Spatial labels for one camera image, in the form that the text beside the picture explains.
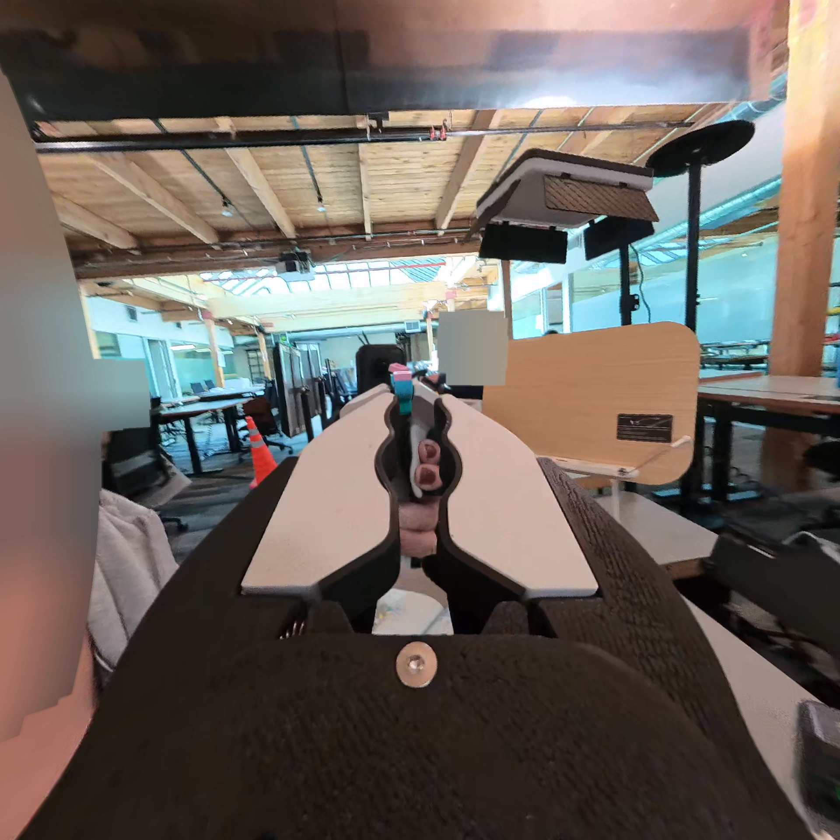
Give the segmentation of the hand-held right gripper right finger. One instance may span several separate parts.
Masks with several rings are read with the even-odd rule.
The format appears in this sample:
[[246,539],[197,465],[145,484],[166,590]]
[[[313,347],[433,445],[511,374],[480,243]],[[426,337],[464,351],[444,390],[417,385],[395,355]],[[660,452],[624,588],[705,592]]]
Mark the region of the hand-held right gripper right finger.
[[480,634],[500,604],[599,591],[557,493],[516,435],[452,395],[434,401],[442,480],[437,551],[423,563],[455,634]]

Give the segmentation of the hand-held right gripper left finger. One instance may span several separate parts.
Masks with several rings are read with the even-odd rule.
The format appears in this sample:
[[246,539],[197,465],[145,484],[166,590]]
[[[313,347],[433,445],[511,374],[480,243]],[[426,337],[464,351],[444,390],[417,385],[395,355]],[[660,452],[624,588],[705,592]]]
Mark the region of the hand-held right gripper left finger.
[[305,606],[336,602],[369,632],[401,566],[403,420],[386,385],[349,409],[302,450],[240,591]]

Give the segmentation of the person's left hand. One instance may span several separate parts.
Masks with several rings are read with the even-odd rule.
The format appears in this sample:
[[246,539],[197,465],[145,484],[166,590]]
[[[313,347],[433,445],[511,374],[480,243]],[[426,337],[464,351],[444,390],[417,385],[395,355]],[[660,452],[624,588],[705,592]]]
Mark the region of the person's left hand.
[[413,488],[419,497],[402,501],[398,510],[402,556],[421,563],[438,549],[438,513],[443,480],[440,475],[441,447],[433,439],[422,440],[416,450]]

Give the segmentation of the black rounded object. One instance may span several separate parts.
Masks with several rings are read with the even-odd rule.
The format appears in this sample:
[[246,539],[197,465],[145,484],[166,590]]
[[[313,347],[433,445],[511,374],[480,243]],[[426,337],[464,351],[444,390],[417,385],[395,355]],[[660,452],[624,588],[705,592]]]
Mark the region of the black rounded object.
[[399,344],[366,343],[360,346],[355,355],[357,396],[378,385],[390,385],[390,366],[405,363],[406,356]]

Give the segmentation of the orange traffic cone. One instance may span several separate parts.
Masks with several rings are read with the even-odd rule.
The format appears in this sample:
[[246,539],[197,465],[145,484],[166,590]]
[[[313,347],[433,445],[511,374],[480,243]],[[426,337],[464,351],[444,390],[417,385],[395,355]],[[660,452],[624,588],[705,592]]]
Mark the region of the orange traffic cone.
[[277,462],[269,451],[269,447],[257,428],[252,416],[245,416],[249,451],[251,454],[254,478],[249,484],[250,489],[255,489],[277,468]]

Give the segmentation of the dark red office chair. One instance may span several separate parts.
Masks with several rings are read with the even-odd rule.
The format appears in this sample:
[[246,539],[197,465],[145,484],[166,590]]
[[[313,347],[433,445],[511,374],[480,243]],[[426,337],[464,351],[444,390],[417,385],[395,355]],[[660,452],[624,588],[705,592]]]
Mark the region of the dark red office chair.
[[247,400],[242,406],[244,417],[250,417],[263,438],[266,446],[277,448],[285,453],[292,453],[289,444],[280,441],[280,428],[272,412],[270,401],[263,395]]

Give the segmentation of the black cabinet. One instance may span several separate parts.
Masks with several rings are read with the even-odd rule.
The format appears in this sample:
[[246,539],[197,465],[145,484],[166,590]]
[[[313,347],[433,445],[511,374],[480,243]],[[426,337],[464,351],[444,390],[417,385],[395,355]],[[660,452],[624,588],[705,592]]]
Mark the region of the black cabinet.
[[275,342],[271,349],[280,430],[288,438],[315,436],[312,422],[322,413],[322,363],[315,343]]

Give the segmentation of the white table wooden edge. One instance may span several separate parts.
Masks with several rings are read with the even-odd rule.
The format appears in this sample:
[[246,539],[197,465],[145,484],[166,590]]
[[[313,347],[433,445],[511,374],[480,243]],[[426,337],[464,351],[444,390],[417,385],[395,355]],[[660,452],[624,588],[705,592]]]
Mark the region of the white table wooden edge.
[[717,534],[637,493],[594,496],[596,501],[643,547],[673,581],[704,574]]

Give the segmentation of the dark table black legs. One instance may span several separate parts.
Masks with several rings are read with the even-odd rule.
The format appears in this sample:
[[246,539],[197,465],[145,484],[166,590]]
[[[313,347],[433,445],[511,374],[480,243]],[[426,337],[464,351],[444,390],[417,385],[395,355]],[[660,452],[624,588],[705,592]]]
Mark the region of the dark table black legs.
[[186,474],[187,478],[215,477],[220,473],[219,469],[205,469],[203,467],[203,457],[200,455],[196,444],[192,420],[205,414],[221,413],[227,435],[227,451],[236,455],[241,462],[246,447],[242,444],[238,431],[239,408],[254,396],[254,394],[246,394],[232,398],[199,400],[175,407],[158,407],[150,413],[150,420],[156,427],[178,423],[183,425],[192,466],[192,471]]

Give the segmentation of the black office chair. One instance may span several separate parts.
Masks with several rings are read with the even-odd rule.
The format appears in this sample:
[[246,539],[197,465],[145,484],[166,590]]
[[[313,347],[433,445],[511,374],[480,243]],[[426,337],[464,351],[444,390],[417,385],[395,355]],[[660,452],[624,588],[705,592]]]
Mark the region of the black office chair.
[[152,427],[122,429],[103,436],[101,488],[156,512],[166,527],[187,532],[181,518],[162,508],[191,485],[163,450]]

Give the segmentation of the grey hooded sweater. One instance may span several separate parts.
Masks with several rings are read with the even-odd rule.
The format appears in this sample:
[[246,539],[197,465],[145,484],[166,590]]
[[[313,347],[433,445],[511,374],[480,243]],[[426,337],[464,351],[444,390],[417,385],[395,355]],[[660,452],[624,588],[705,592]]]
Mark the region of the grey hooded sweater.
[[159,514],[109,490],[99,493],[94,562],[87,632],[105,684],[178,566]]

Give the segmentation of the studio light panel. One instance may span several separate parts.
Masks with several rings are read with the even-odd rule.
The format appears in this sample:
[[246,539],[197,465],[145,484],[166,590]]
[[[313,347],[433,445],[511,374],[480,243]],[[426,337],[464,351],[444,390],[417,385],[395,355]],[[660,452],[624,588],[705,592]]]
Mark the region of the studio light panel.
[[652,170],[576,154],[530,150],[493,182],[470,216],[480,259],[564,265],[570,233],[594,260],[651,236]]

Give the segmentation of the wooden top table black legs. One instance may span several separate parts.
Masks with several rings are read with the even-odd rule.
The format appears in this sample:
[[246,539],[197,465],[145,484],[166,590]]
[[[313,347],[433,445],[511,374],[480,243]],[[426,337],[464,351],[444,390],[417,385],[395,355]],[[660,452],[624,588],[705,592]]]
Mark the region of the wooden top table black legs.
[[839,391],[825,377],[738,374],[698,383],[695,460],[686,473],[691,491],[704,488],[705,425],[712,420],[710,501],[728,502],[735,424],[764,430],[762,481],[772,489],[803,490],[811,469],[805,451],[816,438],[838,438]]

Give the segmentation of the wooden pillar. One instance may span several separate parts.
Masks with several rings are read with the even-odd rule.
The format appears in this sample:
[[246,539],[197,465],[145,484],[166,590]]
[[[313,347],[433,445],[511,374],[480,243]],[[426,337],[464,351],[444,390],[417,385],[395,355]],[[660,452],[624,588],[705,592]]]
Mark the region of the wooden pillar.
[[769,372],[822,372],[839,177],[839,2],[790,2]]

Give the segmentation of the black round disc stand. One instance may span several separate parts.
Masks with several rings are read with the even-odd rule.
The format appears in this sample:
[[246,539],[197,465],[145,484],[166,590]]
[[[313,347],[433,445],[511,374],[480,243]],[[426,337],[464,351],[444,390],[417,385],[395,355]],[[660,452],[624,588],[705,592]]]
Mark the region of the black round disc stand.
[[702,172],[740,152],[754,133],[754,123],[747,120],[714,123],[666,142],[645,164],[658,178],[688,176],[685,325],[693,333],[697,331]]

